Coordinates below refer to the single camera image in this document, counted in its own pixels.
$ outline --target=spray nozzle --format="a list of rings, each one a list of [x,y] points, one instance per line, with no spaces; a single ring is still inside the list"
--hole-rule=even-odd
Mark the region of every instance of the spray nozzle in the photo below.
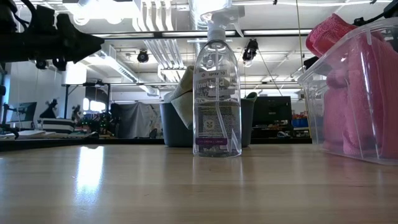
[[[234,24],[238,34],[243,37],[239,18],[244,17],[244,6],[207,12],[200,17],[208,24],[208,40],[225,40],[225,29],[228,24]]]

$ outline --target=trigger sprayer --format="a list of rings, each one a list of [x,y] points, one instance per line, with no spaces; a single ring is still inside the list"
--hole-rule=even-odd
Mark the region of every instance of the trigger sprayer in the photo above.
[[[207,12],[208,42],[194,69],[194,147],[201,156],[231,157],[241,154],[240,84],[238,62],[225,42],[225,29],[234,24],[243,37],[239,18],[244,6]]]

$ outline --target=wooden table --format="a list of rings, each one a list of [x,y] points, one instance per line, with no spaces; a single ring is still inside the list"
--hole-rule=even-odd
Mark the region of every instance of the wooden table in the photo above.
[[[394,223],[398,167],[254,145],[243,157],[163,146],[0,153],[0,223]]]

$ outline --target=purple label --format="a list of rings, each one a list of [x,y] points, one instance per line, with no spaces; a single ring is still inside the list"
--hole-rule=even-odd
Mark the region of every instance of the purple label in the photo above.
[[[225,138],[196,138],[198,146],[226,146],[228,140]]]

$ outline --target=clear plastic bin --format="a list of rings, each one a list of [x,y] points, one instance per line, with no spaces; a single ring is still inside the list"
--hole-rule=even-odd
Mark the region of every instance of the clear plastic bin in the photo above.
[[[398,18],[347,33],[310,67],[303,86],[313,144],[398,165]]]

